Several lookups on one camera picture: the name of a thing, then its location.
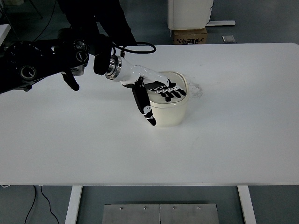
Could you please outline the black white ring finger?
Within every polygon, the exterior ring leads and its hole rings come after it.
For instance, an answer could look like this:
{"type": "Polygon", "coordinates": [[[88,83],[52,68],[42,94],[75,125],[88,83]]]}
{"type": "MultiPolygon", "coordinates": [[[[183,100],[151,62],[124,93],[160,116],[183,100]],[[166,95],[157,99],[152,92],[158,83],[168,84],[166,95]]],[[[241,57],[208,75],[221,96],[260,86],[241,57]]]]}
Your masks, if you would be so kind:
{"type": "Polygon", "coordinates": [[[183,96],[184,95],[184,90],[178,88],[178,87],[173,87],[173,88],[170,88],[169,91],[176,91],[178,94],[179,94],[179,97],[183,96]]]}

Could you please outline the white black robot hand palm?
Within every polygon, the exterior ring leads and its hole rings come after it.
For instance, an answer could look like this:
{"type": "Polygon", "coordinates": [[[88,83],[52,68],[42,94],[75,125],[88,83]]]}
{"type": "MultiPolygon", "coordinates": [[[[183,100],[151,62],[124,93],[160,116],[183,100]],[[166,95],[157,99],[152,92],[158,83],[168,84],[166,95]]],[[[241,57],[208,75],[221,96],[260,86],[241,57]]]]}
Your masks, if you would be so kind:
{"type": "Polygon", "coordinates": [[[140,65],[132,65],[121,56],[111,56],[105,77],[114,82],[120,82],[128,88],[140,78],[147,90],[167,90],[171,88],[171,82],[166,76],[140,65]]]}

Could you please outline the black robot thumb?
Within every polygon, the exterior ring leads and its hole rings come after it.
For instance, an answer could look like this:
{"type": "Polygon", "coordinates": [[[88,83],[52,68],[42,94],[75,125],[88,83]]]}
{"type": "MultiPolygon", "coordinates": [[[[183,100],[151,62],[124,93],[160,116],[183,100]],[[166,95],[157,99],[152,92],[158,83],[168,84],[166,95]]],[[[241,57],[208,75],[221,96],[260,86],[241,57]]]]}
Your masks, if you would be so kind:
{"type": "Polygon", "coordinates": [[[152,108],[150,105],[150,99],[147,90],[144,87],[143,79],[138,79],[135,82],[132,88],[132,93],[140,113],[152,126],[155,126],[156,120],[153,116],[152,108]]]}

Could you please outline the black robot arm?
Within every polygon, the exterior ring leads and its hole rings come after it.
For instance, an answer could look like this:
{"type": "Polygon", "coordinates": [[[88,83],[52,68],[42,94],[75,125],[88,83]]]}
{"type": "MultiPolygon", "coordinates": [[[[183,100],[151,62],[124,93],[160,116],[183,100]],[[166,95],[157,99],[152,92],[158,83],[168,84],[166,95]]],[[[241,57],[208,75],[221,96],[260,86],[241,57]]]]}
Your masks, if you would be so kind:
{"type": "Polygon", "coordinates": [[[93,55],[94,72],[130,88],[140,113],[155,126],[149,93],[171,102],[185,97],[187,90],[159,72],[130,64],[124,57],[127,45],[121,47],[120,55],[116,54],[117,49],[108,36],[89,40],[72,28],[61,29],[57,39],[15,42],[0,58],[0,91],[29,91],[37,82],[57,73],[78,91],[75,76],[83,74],[89,56],[93,55]]]}

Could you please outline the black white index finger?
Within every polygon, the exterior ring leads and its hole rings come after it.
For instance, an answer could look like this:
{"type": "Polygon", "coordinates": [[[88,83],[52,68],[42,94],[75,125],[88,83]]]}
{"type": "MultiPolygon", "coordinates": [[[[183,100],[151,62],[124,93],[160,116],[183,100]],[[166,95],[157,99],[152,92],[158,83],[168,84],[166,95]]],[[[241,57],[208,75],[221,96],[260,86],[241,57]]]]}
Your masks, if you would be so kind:
{"type": "Polygon", "coordinates": [[[173,94],[170,92],[162,92],[161,96],[165,99],[166,102],[170,102],[173,98],[173,94]]]}

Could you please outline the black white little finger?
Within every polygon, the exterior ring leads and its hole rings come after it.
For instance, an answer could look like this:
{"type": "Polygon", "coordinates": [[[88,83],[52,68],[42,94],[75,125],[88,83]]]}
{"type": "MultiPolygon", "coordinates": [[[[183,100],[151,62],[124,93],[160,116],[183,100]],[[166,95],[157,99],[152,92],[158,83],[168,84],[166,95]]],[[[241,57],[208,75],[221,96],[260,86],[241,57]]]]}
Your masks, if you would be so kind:
{"type": "Polygon", "coordinates": [[[169,81],[169,92],[173,95],[186,95],[186,92],[175,82],[169,81]]]}

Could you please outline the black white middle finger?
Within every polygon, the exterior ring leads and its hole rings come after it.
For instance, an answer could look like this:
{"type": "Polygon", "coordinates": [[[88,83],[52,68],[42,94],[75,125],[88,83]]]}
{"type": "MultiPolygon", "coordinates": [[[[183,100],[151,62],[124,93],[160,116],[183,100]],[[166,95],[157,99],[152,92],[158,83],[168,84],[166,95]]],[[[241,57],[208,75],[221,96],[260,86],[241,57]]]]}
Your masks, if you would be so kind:
{"type": "Polygon", "coordinates": [[[172,91],[166,91],[166,92],[172,93],[173,94],[173,98],[174,97],[179,98],[179,94],[176,91],[174,91],[174,90],[172,90],[172,91]]]}

